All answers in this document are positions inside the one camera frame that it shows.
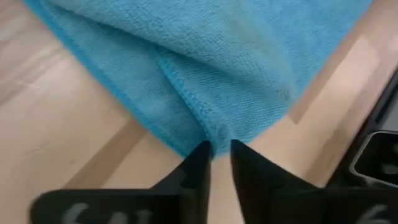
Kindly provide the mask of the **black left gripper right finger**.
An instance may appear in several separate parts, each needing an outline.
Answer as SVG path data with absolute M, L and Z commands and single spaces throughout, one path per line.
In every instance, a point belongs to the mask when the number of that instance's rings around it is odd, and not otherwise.
M 232 140 L 245 224 L 398 224 L 398 189 L 318 188 Z

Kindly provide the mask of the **blue microfiber towel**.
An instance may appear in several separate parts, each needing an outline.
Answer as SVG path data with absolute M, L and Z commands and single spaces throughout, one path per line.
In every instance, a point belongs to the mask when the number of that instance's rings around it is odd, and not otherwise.
M 23 0 L 154 136 L 216 154 L 281 119 L 373 0 Z

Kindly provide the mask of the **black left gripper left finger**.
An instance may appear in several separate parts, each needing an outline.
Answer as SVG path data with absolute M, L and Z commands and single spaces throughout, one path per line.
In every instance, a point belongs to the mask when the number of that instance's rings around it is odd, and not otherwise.
M 29 224 L 207 224 L 212 148 L 201 142 L 149 189 L 64 189 L 37 197 Z

